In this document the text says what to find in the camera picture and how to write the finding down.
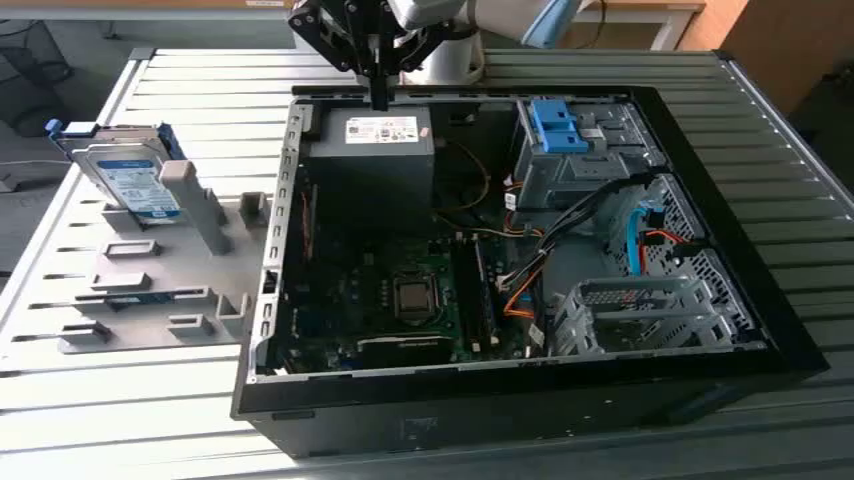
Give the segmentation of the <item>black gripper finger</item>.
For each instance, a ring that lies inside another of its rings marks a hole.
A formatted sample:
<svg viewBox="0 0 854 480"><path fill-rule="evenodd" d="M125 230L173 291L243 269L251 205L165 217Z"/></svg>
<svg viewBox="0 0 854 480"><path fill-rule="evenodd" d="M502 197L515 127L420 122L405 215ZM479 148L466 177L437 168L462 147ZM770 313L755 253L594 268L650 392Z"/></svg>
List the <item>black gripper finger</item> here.
<svg viewBox="0 0 854 480"><path fill-rule="evenodd" d="M388 109L393 100L395 78L401 72L416 70L428 56L444 43L470 40L479 33L476 27L425 27L412 33L409 38L395 46L385 39L379 46L379 110Z"/></svg>
<svg viewBox="0 0 854 480"><path fill-rule="evenodd" d="M319 7L319 1L295 1L287 23L293 33L340 72L352 71L369 91L369 102L379 110L379 60L372 41L379 39L377 25L356 19L340 25Z"/></svg>

